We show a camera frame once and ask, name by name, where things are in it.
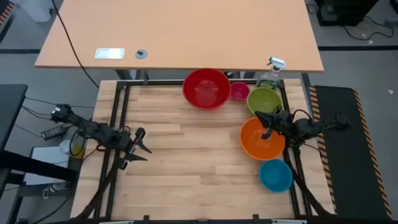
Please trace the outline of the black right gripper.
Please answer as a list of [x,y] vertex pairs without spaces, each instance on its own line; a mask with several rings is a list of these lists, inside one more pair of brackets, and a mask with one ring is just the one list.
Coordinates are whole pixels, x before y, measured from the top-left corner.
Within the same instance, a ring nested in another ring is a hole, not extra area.
[[261,138],[267,140],[270,138],[273,130],[288,137],[294,137],[296,128],[294,125],[295,115],[289,111],[276,108],[273,113],[265,113],[262,111],[255,111],[254,114],[261,122],[265,129]]

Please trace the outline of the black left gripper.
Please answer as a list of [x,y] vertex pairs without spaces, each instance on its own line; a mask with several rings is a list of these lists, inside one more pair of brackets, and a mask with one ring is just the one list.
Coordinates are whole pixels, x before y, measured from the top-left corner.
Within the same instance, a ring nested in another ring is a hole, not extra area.
[[131,133],[128,131],[105,127],[106,146],[109,146],[116,152],[124,153],[124,157],[119,157],[113,162],[112,170],[124,170],[128,162],[147,161],[146,158],[134,154],[136,146],[152,154],[152,151],[150,151],[143,143],[143,138],[146,135],[145,129],[138,128],[134,135],[135,138],[131,139]]

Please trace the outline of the orange bowl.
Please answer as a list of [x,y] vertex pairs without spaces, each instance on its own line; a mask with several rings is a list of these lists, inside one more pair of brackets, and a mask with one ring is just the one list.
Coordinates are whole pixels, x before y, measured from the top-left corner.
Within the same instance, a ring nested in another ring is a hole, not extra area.
[[271,136],[263,139],[267,131],[256,118],[248,119],[239,132],[239,141],[243,150],[253,159],[268,161],[278,158],[285,148],[285,137],[276,131]]

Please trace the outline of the green bowl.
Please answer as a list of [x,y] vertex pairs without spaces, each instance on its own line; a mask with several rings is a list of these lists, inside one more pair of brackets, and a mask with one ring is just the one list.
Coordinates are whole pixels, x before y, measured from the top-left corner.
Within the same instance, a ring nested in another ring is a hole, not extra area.
[[282,106],[282,100],[275,90],[259,87],[250,92],[246,104],[252,114],[256,111],[271,113],[278,106]]

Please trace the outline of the small pink bowl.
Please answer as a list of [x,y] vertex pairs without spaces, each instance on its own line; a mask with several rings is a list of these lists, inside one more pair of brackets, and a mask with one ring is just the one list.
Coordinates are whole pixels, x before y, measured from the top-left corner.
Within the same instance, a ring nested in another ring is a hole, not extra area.
[[234,100],[243,101],[250,93],[250,88],[243,82],[236,82],[231,85],[231,97]]

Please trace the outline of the green cleaner spray bottle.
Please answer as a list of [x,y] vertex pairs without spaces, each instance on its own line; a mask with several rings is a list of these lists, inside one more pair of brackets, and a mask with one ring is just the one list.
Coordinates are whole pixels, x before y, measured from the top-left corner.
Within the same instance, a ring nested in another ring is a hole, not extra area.
[[270,70],[260,74],[257,79],[256,86],[275,90],[280,81],[279,72],[286,67],[286,63],[282,59],[269,57],[267,65],[271,66]]

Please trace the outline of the blue bowl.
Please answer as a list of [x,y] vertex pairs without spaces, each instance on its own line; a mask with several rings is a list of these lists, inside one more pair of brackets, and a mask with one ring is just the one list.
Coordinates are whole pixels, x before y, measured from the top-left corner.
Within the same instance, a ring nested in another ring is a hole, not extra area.
[[289,166],[279,159],[264,161],[259,168],[259,179],[264,187],[273,193],[287,191],[293,182]]

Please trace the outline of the large red bowl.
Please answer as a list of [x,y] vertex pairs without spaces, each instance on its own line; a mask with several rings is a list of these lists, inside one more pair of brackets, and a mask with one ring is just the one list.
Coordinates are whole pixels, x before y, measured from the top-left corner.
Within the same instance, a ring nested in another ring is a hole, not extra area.
[[231,83],[224,73],[212,68],[202,68],[184,79],[182,93],[193,107],[213,110],[228,101]]

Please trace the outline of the black hazard striped floor mat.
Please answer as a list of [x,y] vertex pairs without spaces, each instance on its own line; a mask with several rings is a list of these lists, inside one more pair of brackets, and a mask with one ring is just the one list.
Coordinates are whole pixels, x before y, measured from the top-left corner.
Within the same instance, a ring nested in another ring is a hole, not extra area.
[[318,147],[336,214],[342,218],[392,220],[376,153],[358,92],[351,88],[314,86],[308,97],[316,121],[345,115],[351,128],[318,136]]

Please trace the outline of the black power adapter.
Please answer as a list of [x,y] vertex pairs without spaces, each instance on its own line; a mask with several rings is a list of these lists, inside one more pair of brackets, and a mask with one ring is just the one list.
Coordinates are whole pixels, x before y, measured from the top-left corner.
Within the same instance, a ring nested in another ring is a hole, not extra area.
[[42,131],[41,132],[41,136],[44,139],[44,141],[47,141],[49,139],[61,136],[63,134],[65,134],[67,131],[65,126],[57,126],[51,129],[48,129],[46,131]]

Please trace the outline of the white board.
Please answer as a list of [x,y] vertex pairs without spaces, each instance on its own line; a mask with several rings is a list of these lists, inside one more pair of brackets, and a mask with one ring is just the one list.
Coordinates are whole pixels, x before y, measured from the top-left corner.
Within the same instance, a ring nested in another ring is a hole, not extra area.
[[[61,151],[59,147],[34,147],[31,158],[55,164],[56,166],[68,167],[69,156]],[[26,173],[24,177],[26,185],[60,184],[64,180],[52,177],[44,177],[37,174]]]

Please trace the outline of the light wooden desk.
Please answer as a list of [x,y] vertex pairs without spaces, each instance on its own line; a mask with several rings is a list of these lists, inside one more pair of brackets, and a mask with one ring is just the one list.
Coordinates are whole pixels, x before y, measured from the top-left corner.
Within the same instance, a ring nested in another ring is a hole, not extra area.
[[[304,0],[63,0],[59,13],[37,67],[260,72],[276,57],[288,72],[323,71]],[[95,59],[98,48],[124,58]]]

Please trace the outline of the black side table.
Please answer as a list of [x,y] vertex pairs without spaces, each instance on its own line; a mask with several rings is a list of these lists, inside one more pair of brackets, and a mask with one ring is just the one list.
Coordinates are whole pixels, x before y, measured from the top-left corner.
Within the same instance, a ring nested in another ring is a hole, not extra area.
[[26,91],[26,84],[0,84],[0,153],[7,144]]

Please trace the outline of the black equipment box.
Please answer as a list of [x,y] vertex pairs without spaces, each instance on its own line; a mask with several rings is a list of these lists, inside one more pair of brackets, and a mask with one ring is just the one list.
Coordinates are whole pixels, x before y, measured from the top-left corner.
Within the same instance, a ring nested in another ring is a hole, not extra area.
[[356,26],[379,0],[315,0],[321,26]]

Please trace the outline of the black metal table frame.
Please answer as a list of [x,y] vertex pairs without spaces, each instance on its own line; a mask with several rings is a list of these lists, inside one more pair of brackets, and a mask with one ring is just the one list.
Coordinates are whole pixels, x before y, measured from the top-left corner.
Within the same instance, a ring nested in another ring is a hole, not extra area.
[[300,192],[275,194],[258,178],[259,160],[242,149],[239,132],[252,114],[228,100],[199,110],[179,86],[129,86],[113,108],[115,125],[144,128],[148,151],[118,173],[111,216],[154,221],[292,218],[303,214]]

